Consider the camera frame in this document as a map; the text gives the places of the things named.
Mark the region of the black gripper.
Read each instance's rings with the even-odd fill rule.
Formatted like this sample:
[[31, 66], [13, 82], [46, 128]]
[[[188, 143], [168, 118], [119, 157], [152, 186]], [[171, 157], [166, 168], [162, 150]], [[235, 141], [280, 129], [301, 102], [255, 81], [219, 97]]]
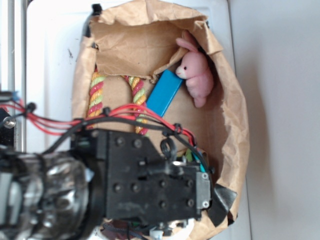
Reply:
[[148, 137], [107, 130], [100, 146], [106, 218], [159, 224], [198, 219], [210, 206], [208, 174], [199, 163], [178, 157], [171, 138], [156, 149]]

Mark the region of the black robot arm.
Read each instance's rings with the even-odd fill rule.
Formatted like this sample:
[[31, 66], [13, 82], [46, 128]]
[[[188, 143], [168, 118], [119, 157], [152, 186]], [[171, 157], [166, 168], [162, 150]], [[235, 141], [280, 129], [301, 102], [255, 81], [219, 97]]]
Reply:
[[209, 175], [177, 156], [174, 142], [92, 129], [68, 151], [0, 151], [0, 231], [6, 240], [84, 240], [103, 219], [155, 226], [198, 219]]

